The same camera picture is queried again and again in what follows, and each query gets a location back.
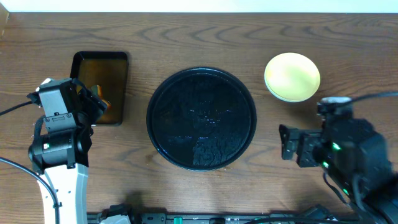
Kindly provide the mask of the mint green plate top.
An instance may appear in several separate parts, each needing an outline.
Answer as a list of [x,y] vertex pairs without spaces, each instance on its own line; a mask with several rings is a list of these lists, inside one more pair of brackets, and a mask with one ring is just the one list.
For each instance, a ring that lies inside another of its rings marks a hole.
[[288,98],[284,98],[284,97],[281,97],[280,95],[278,95],[275,91],[273,91],[272,88],[269,87],[268,85],[266,85],[266,87],[267,87],[267,89],[270,91],[270,93],[271,93],[274,97],[276,97],[276,98],[279,99],[279,100],[285,101],[285,102],[289,102],[289,103],[298,103],[298,102],[303,102],[303,101],[305,101],[305,100],[308,100],[308,98],[298,99],[298,100],[291,100],[291,99],[288,99]]

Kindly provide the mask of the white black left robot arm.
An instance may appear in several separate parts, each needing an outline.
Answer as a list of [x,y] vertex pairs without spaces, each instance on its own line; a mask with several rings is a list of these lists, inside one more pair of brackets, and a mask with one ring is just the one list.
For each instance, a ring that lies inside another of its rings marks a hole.
[[44,220],[87,223],[92,125],[108,106],[76,78],[48,78],[28,97],[44,110],[28,150],[32,170],[39,176]]

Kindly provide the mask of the yellow plate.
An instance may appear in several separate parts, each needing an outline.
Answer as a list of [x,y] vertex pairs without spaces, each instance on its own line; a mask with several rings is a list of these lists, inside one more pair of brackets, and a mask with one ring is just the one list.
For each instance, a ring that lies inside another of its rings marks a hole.
[[265,84],[291,100],[311,98],[318,91],[320,81],[317,66],[306,56],[293,52],[276,55],[264,70]]

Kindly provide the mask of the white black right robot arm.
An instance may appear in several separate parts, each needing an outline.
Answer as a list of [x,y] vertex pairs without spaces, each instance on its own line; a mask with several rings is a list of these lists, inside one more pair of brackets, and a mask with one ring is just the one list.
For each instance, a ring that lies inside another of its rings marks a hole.
[[299,167],[322,167],[339,197],[363,223],[397,223],[397,173],[386,140],[365,119],[325,122],[320,130],[281,124],[282,158]]

